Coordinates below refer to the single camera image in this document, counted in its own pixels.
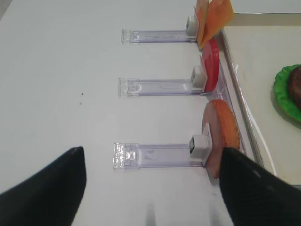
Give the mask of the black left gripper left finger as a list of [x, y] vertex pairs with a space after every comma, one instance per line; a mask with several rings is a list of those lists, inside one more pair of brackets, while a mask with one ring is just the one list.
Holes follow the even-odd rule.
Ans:
[[70, 226], [87, 183], [83, 147], [74, 147], [0, 195], [2, 226]]

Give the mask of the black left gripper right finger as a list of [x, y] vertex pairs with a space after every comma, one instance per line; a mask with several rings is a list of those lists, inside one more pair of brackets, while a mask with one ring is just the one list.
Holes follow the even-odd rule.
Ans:
[[301, 192], [234, 148], [220, 165], [222, 198], [236, 226], [299, 226]]

